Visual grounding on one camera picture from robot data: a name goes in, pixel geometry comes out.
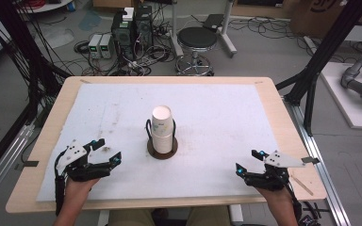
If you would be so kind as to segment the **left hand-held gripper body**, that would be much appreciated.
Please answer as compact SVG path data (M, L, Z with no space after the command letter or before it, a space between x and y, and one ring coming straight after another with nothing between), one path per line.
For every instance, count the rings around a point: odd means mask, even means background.
M61 170L77 182L86 182L92 179L107 177L112 168L109 162L92 164L87 152L76 139L61 152L55 161L55 175Z

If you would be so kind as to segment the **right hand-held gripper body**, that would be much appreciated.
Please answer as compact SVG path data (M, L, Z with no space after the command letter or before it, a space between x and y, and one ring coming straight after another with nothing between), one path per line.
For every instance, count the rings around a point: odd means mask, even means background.
M264 188L270 191L281 190L289 183L288 168L302 168L302 160L291 157L285 153L274 151L267 153L264 163L264 172L248 172L244 180L247 186Z

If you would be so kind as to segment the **black cup holder brown base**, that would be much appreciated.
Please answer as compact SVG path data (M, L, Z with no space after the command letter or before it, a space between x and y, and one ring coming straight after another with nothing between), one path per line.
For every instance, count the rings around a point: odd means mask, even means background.
M147 152L155 159L159 159L159 160L165 160L165 159L169 159L171 157L173 157L177 150L178 150L178 141L175 137L175 121L173 121L173 149L169 152L169 153L158 153L154 147L153 147L153 142L152 142L152 134L153 134L153 130L152 130L152 123L150 120L147 120L145 123L145 130L148 136L148 141L147 141Z

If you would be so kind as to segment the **white paper cup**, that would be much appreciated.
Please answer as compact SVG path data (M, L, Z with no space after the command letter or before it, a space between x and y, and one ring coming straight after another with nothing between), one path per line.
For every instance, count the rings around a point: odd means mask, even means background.
M159 105L152 113L153 133L159 137L166 137L173 132L172 111L166 105Z
M158 153L169 153L173 149L173 135L158 136L152 134L153 147Z

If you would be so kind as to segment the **person's left hand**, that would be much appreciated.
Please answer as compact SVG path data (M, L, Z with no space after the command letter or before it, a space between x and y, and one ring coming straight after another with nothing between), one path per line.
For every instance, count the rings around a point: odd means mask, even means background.
M68 178L65 188L66 202L84 202L91 189L99 182L98 179L88 180L86 182L77 182Z

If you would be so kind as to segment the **person's right hand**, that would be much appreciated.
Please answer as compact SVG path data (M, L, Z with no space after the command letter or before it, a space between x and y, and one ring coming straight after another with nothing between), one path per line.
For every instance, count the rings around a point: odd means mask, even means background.
M258 188L257 191L265 198L270 208L287 209L293 206L292 197L285 188L275 191Z

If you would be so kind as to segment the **thin wooden stick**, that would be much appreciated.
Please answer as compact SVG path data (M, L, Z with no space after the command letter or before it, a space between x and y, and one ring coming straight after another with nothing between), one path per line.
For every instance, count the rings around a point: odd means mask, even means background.
M310 190L302 181L300 181L297 177L295 177L294 175L290 176L295 182L296 184L298 184L302 189L304 189L309 195L313 196L314 193L312 190Z

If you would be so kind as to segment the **light wooden table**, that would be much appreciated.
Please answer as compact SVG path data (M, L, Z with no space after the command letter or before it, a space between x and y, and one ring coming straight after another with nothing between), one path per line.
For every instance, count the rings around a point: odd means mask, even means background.
M6 206L10 213L38 213L54 211L55 174L52 155L62 127L74 105L80 87L84 84L197 84L197 85L253 85L270 123L277 142L276 151L294 158L306 155L304 144L272 82L268 77L188 77L188 76L75 76L68 78L41 130L31 152L30 160L39 161L35 168L24 168ZM125 209L196 206L258 202L259 195L203 198L159 198L148 200L93 200L89 196L90 209Z

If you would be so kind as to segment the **white table leg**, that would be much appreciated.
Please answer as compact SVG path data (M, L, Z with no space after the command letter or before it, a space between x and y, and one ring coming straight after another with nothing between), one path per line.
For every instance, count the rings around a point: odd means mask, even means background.
M101 210L99 213L99 218L97 222L97 226L107 226L109 219L109 211Z
M240 204L231 204L228 206L230 221L233 226L241 226L243 224L243 214Z

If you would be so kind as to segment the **white table mat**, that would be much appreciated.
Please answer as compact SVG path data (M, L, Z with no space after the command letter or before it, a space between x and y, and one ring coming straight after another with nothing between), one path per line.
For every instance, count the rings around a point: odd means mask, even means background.
M147 152L145 123L158 105L176 122L178 149L166 160ZM93 200L148 200L254 196L236 166L261 173L252 150L272 153L277 142L253 85L84 84L62 127L57 156L73 140L85 145L104 138L91 163L123 157L92 189Z

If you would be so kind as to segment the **person's tan trouser leg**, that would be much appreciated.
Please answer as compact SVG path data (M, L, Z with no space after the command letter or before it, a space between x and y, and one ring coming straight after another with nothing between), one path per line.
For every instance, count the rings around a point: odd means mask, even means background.
M231 226L226 206L193 207L186 226Z
M108 226L156 226L149 210L113 210Z

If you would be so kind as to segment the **grey power supply unit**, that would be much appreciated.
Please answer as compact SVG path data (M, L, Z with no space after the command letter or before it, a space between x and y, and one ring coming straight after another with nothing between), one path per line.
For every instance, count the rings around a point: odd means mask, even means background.
M100 40L102 58L109 59L113 55L114 42L110 34L104 34Z
M93 35L89 42L89 50L90 50L90 56L92 58L101 58L101 50L100 50L100 41L102 36L101 35Z

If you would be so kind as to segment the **white platform board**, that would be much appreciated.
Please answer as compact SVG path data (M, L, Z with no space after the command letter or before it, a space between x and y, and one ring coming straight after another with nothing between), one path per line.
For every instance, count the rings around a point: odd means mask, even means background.
M342 74L349 67L350 63L329 62L322 70L321 78L350 127L362 129L362 99L358 93L340 85Z

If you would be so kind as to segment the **black computer tower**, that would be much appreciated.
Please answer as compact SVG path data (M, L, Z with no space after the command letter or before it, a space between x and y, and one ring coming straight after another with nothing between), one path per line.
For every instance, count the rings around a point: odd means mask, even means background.
M134 53L137 58L153 46L153 25L152 7L139 6L135 14L137 38L134 46Z
M134 43L136 40L136 29L133 21L127 21L123 18L126 16L124 10L117 11L113 17L111 32L114 40L118 43L120 52L129 60L135 58Z

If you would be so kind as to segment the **black round stool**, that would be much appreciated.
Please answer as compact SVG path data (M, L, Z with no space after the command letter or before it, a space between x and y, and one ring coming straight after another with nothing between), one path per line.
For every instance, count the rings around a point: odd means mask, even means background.
M214 69L202 53L217 44L214 32L204 27L187 27L178 32L177 43L189 54L180 56L175 62L178 75L213 76Z

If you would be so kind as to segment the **black flat device on stand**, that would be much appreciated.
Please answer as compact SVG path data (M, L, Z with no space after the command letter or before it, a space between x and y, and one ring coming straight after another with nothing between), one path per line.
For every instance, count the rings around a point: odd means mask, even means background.
M222 24L222 20L222 14L209 14L203 23L203 27L210 31L216 32L218 27Z

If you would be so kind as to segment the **white round table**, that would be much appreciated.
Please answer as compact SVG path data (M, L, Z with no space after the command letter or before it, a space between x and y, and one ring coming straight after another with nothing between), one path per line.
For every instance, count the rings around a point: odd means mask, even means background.
M40 13L65 7L72 2L73 0L21 0L16 9L21 13Z

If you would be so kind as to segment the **cardboard box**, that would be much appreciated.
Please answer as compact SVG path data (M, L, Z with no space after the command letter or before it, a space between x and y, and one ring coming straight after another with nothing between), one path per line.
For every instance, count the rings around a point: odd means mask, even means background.
M349 0L301 0L292 11L290 30L297 35L324 38Z

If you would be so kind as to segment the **aluminium rail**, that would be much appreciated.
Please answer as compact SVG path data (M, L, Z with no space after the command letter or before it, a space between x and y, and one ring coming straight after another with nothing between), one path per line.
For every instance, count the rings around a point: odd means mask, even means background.
M31 139L34 131L34 124L24 125L4 150L3 156L0 158L0 184L5 179L16 159L21 155L21 152L25 150L25 146Z
M323 162L321 151L316 143L316 140L309 135L309 133L304 129L304 113L302 109L298 106L294 106L290 103L285 103L287 111L292 118L292 121L295 123L295 127L307 149L308 154L311 157L318 158L320 162L315 165L321 181L326 190L326 203L330 209L332 219L335 222L336 226L352 226L351 222L347 216L347 213L343 207L343 204L337 194L337 190L333 184L331 176L326 168L325 163Z

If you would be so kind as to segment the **black metal frame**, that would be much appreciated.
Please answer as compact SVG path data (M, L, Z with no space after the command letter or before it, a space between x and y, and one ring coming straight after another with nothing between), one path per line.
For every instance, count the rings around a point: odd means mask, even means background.
M342 10L331 29L322 39L319 48L307 65L299 73L275 86L277 90L280 90L293 85L291 91L284 96L284 99L294 106L299 106L302 98L306 95L303 126L310 136L312 136L312 115L317 80L322 69L340 44L345 41L361 16L362 0L348 0L344 10Z
M0 44L27 85L28 103L0 140L0 161L21 128L37 116L40 100L57 97L62 87L59 80L71 76L42 54L17 1L0 0Z

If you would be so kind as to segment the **white metal stand frame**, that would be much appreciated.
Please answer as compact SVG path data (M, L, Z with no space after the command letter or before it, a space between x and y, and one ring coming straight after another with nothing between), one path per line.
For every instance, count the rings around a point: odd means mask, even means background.
M226 50L229 52L230 57L233 57L238 51L234 46L233 42L227 35L228 24L230 22L231 9L235 0L226 0L226 6L224 10L223 24L217 28L220 33L221 41L223 42ZM174 54L177 57L182 57L184 52L182 47L177 42L177 0L172 0L172 29L170 30L171 44L173 47Z

